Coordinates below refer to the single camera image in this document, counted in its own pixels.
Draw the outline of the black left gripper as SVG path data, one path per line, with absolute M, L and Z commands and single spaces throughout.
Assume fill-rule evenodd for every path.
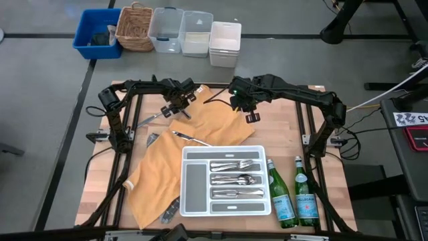
M 165 118 L 173 114 L 174 109 L 185 109 L 190 102 L 196 100 L 195 91 L 197 89 L 192 78 L 187 78 L 183 82 L 169 79 L 172 89 L 167 94 L 169 106 L 162 107 L 161 112 Z

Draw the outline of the orange cloth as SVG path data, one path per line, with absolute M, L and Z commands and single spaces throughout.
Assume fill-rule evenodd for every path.
M 128 191 L 128 207 L 141 229 L 153 223 L 180 194 L 182 150 L 194 143 L 173 131 L 215 146 L 240 145 L 254 133 L 253 127 L 231 107 L 220 102 L 204 103 L 213 96 L 208 86 L 200 86 L 195 96 L 197 99 L 186 108 L 190 119 L 173 120 L 123 183 Z

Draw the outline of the white cutlery organizer tray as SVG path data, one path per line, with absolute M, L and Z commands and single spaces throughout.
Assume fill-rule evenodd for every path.
M 253 165 L 245 170 L 211 170 L 234 163 Z M 256 183 L 233 183 L 242 174 L 251 175 Z M 182 216 L 267 216 L 271 211 L 265 149 L 261 145 L 183 148 L 180 192 Z

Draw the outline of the green glass water bottle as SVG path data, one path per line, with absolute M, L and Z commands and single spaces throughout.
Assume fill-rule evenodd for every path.
M 272 159 L 267 160 L 267 171 L 270 195 L 278 222 L 283 229 L 294 228 L 299 222 L 290 199 L 290 193 Z
M 296 156 L 294 161 L 296 166 L 296 176 L 294 179 L 296 210 L 299 222 L 302 226 L 318 226 L 319 214 L 316 196 L 309 188 L 308 177 L 306 176 L 301 156 Z

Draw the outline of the clear plastic bin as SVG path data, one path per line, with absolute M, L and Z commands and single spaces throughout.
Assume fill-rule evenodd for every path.
M 179 42 L 184 56 L 206 58 L 213 14 L 204 11 L 184 11 L 179 30 Z

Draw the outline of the wicker basket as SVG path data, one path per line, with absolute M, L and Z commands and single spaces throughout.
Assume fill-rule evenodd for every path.
M 148 36 L 154 9 L 134 1 L 123 7 L 118 19 L 115 37 L 120 45 L 133 52 L 150 52 L 154 49 Z

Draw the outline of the black bundle in bin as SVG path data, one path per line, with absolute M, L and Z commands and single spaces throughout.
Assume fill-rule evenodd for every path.
M 102 33 L 95 33 L 90 40 L 89 46 L 109 46 L 110 45 L 110 32 L 105 31 Z

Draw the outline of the dark patterned flat utensil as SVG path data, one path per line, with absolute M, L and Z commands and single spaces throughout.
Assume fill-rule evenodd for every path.
M 171 204 L 168 206 L 168 208 L 163 212 L 163 214 L 160 216 L 160 222 L 162 224 L 168 224 L 173 219 L 176 212 L 179 210 L 180 207 L 180 198 L 174 199 Z

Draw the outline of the blue plastic bin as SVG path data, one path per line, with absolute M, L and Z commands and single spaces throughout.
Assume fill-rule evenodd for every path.
M 87 60 L 116 59 L 121 56 L 122 46 L 114 37 L 114 31 L 120 16 L 120 9 L 87 9 L 82 13 L 73 41 L 74 49 L 78 50 Z M 95 33 L 110 32 L 109 46 L 89 46 Z

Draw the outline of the black desk foot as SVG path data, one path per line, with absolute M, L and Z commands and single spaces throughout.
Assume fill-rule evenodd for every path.
M 344 174 L 352 201 L 411 194 L 405 176 L 387 177 L 382 165 L 345 165 Z

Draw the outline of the white printed label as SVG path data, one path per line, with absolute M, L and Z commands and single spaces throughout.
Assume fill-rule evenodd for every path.
M 398 127 L 428 125 L 428 112 L 394 112 L 393 119 Z

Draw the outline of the black side desk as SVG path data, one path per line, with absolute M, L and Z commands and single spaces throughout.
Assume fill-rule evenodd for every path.
M 394 112 L 428 112 L 428 86 L 381 101 L 381 112 L 411 195 L 419 202 L 428 202 L 428 151 L 412 150 L 404 133 L 406 127 L 398 127 L 393 119 Z

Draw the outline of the red framed device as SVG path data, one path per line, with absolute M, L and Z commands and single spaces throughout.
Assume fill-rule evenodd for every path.
M 414 151 L 428 151 L 428 126 L 406 127 L 405 136 Z

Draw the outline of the person's shoe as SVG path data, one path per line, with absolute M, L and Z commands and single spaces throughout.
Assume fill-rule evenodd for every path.
M 419 70 L 428 64 L 428 57 L 420 57 L 415 63 L 411 64 L 412 69 Z

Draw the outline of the dark grey floor bracket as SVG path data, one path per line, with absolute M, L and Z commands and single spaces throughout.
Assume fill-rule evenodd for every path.
M 16 156 L 23 156 L 25 153 L 25 151 L 18 149 L 16 147 L 13 147 L 11 145 L 7 145 L 5 143 L 0 143 L 0 152 L 10 153 L 10 154 L 16 155 Z

